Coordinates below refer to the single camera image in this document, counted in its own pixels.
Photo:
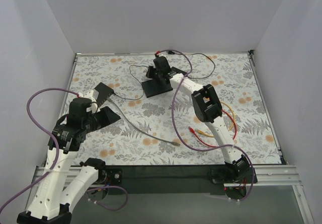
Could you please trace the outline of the black network switch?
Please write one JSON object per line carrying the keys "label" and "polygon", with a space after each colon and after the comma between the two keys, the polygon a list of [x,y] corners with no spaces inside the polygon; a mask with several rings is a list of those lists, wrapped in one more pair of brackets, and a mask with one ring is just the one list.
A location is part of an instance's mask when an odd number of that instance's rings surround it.
{"label": "black network switch", "polygon": [[173,90],[170,84],[155,79],[144,81],[141,84],[147,98],[154,97]]}
{"label": "black network switch", "polygon": [[114,94],[114,90],[106,84],[100,82],[93,91],[93,98],[100,108]]}

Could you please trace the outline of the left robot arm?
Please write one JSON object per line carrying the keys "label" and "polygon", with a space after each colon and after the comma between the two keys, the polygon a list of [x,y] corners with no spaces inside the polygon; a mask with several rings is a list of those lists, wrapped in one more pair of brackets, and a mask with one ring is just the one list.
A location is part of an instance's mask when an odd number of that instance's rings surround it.
{"label": "left robot arm", "polygon": [[51,133],[47,160],[39,187],[27,210],[19,213],[17,223],[70,223],[72,211],[91,184],[103,177],[105,162],[88,159],[78,176],[65,187],[72,162],[88,133],[109,126],[120,116],[109,107],[99,109],[88,98],[75,98],[65,117]]}

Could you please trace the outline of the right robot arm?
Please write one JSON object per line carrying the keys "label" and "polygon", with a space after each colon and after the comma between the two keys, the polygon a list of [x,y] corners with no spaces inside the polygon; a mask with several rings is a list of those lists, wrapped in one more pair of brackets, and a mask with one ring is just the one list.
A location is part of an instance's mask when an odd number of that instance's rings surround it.
{"label": "right robot arm", "polygon": [[178,68],[171,67],[164,56],[155,55],[154,66],[149,66],[142,83],[147,98],[167,93],[175,89],[191,98],[194,113],[199,121],[206,124],[212,132],[216,146],[204,149],[204,152],[221,149],[224,158],[224,169],[217,171],[215,178],[220,182],[255,182],[255,170],[247,154],[233,142],[222,114],[222,104],[214,87],[201,85],[188,78],[188,74]]}

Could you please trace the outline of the floral patterned table mat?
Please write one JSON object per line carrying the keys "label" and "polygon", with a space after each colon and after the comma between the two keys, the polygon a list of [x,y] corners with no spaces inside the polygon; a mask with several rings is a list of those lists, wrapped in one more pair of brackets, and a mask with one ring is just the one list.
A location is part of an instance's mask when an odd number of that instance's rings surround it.
{"label": "floral patterned table mat", "polygon": [[[146,80],[153,55],[80,56],[70,89],[86,93],[102,82],[115,94],[106,106],[121,116],[87,136],[74,160],[100,158],[109,165],[221,164],[221,150],[196,117],[190,97],[175,91],[147,98]],[[224,103],[223,119],[234,142],[254,164],[280,164],[280,151],[247,54],[169,55],[171,66],[191,72],[193,81],[214,86]]]}

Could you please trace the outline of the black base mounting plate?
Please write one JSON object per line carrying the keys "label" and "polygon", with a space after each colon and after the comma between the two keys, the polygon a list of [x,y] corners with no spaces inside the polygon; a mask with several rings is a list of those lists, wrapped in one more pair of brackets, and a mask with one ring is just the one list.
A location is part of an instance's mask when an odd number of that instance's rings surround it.
{"label": "black base mounting plate", "polygon": [[96,185],[120,186],[129,194],[209,193],[224,196],[224,186],[240,189],[238,197],[246,195],[246,185],[258,182],[255,170],[238,171],[227,165],[173,166],[104,166],[99,170]]}

